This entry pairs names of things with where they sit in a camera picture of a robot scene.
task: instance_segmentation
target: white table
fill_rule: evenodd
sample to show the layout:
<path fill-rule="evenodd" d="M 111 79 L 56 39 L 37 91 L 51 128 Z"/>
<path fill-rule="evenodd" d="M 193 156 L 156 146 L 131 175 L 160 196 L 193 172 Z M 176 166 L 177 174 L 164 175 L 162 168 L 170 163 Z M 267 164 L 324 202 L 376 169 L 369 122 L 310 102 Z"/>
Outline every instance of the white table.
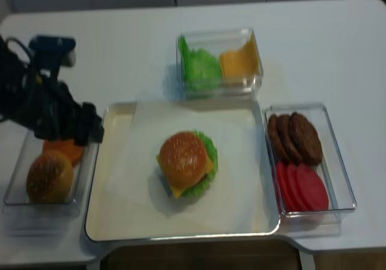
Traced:
<path fill-rule="evenodd" d="M 308 101 L 326 105 L 358 202 L 341 227 L 283 228 L 275 236 L 308 251 L 385 247 L 386 8 L 381 1 L 15 15 L 0 32 L 26 44 L 35 34 L 75 37 L 77 64 L 61 69 L 59 78 L 76 100 L 93 102 L 103 114 L 108 105 L 134 101 L 144 90 L 169 98 L 181 32 L 237 27 L 255 29 L 265 71 L 258 93 L 262 108 Z M 0 196 L 24 133 L 11 123 L 0 125 Z M 90 188 L 90 177 L 86 185 Z M 85 263 L 123 245 L 89 242 L 85 211 L 86 198 L 81 215 L 55 237 L 15 236 L 2 215 L 0 264 Z"/>

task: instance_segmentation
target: plastic container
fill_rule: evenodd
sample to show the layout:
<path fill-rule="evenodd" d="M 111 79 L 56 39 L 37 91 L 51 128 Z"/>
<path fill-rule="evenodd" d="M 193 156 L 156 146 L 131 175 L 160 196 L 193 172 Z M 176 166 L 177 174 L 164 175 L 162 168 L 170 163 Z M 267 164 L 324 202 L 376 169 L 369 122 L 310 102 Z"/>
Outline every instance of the plastic container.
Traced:
<path fill-rule="evenodd" d="M 5 214 L 22 212 L 29 218 L 63 215 L 76 216 L 79 214 L 77 201 L 81 193 L 79 185 L 84 160 L 88 152 L 87 147 L 84 149 L 81 162 L 74 168 L 72 186 L 63 203 L 34 204 L 30 202 L 26 191 L 27 175 L 33 161 L 42 153 L 43 143 L 43 140 L 34 137 L 32 131 L 27 132 L 10 184 L 4 196 L 3 212 Z"/>
<path fill-rule="evenodd" d="M 326 188 L 329 208 L 327 211 L 320 212 L 289 212 L 286 209 L 276 175 L 275 164 L 278 162 L 278 159 L 273 152 L 268 134 L 266 134 L 265 138 L 268 155 L 270 156 L 276 196 L 282 217 L 284 217 L 283 221 L 306 224 L 338 224 L 345 213 L 355 210 L 356 201 L 326 107 L 323 104 L 271 106 L 264 110 L 265 132 L 267 132 L 267 124 L 271 115 L 291 114 L 295 111 L 304 115 L 318 132 L 323 150 L 323 160 L 320 165 L 313 168 Z"/>
<path fill-rule="evenodd" d="M 185 80 L 183 60 L 179 51 L 178 42 L 181 36 L 185 37 L 189 49 L 205 49 L 214 57 L 219 59 L 221 53 L 229 50 L 239 50 L 248 41 L 252 41 L 255 47 L 253 58 L 256 58 L 258 69 L 256 73 L 248 76 L 234 76 L 231 78 L 220 78 L 217 80 L 194 81 L 194 87 Z M 255 34 L 251 28 L 240 28 L 234 30 L 210 31 L 201 33 L 183 33 L 177 38 L 177 82 L 179 90 L 185 98 L 196 98 L 204 96 L 245 95 L 254 92 L 261 86 L 263 68 L 256 44 Z"/>

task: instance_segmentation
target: tomato slice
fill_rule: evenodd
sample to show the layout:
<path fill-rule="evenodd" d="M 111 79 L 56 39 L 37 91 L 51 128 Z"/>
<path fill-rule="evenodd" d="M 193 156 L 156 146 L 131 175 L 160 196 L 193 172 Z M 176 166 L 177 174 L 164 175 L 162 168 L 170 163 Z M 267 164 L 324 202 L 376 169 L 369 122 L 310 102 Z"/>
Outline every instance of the tomato slice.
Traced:
<path fill-rule="evenodd" d="M 298 184 L 296 182 L 297 167 L 294 164 L 289 164 L 286 171 L 286 183 L 288 185 L 289 196 L 294 201 L 295 207 L 299 212 L 310 211 L 310 207 L 305 203 L 305 199 L 301 196 Z"/>
<path fill-rule="evenodd" d="M 328 210 L 329 201 L 326 188 L 313 169 L 304 164 L 299 165 L 296 170 L 296 182 L 307 208 L 311 211 Z"/>
<path fill-rule="evenodd" d="M 285 182 L 286 168 L 282 162 L 276 165 L 277 180 L 279 182 L 280 192 L 283 196 L 284 206 L 288 212 L 298 212 L 293 200 L 290 198 L 287 183 Z"/>

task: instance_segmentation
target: lettuce leaf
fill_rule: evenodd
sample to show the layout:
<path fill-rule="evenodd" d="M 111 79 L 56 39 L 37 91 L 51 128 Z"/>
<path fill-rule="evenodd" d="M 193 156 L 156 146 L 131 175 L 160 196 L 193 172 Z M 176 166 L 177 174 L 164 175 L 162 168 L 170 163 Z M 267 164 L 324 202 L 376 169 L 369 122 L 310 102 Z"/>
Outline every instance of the lettuce leaf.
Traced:
<path fill-rule="evenodd" d="M 201 141 L 203 142 L 206 148 L 207 155 L 214 164 L 214 168 L 198 184 L 190 187 L 189 189 L 186 189 L 181 194 L 181 196 L 183 196 L 184 198 L 187 198 L 189 196 L 201 195 L 209 187 L 210 182 L 213 181 L 218 171 L 217 149 L 213 145 L 213 141 L 205 134 L 203 134 L 201 131 L 196 130 L 196 131 L 193 131 L 193 133 L 196 136 L 198 136 L 198 138 L 201 139 Z"/>
<path fill-rule="evenodd" d="M 221 68 L 216 57 L 205 49 L 190 50 L 183 36 L 178 47 L 183 65 L 183 79 L 191 90 L 213 89 L 221 84 Z"/>

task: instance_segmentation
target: brown patty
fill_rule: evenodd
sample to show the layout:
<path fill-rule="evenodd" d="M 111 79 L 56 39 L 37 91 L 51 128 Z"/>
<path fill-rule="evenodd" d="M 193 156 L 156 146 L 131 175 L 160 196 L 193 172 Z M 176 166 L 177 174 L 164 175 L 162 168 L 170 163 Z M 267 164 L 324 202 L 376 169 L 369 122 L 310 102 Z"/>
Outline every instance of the brown patty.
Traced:
<path fill-rule="evenodd" d="M 277 131 L 279 132 L 280 140 L 290 159 L 294 163 L 302 163 L 303 157 L 297 150 L 290 136 L 290 115 L 280 115 L 277 119 Z"/>
<path fill-rule="evenodd" d="M 305 163 L 316 166 L 321 163 L 323 153 L 315 127 L 303 115 L 293 113 L 289 119 L 289 134 Z"/>
<path fill-rule="evenodd" d="M 277 132 L 277 116 L 271 115 L 268 120 L 268 136 L 270 137 L 271 144 L 273 147 L 273 151 L 277 155 L 277 157 L 284 163 L 291 162 L 288 154 L 285 152 L 285 149 L 282 145 L 282 142 L 279 137 L 279 133 Z"/>

